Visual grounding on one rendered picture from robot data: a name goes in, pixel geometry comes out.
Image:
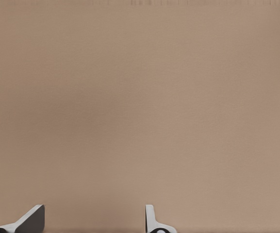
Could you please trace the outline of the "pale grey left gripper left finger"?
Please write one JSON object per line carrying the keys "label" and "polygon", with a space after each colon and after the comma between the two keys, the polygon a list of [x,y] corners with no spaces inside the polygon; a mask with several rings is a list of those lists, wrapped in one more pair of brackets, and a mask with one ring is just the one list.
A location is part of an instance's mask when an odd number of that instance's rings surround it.
{"label": "pale grey left gripper left finger", "polygon": [[45,206],[38,204],[14,223],[0,226],[0,233],[43,233]]}

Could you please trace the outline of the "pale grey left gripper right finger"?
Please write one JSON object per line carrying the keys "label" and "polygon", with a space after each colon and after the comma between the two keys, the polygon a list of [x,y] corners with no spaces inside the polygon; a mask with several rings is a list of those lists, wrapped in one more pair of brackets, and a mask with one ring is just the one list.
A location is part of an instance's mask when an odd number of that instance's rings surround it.
{"label": "pale grey left gripper right finger", "polygon": [[156,220],[154,206],[145,205],[146,214],[146,233],[178,233],[177,230],[169,225],[162,224]]}

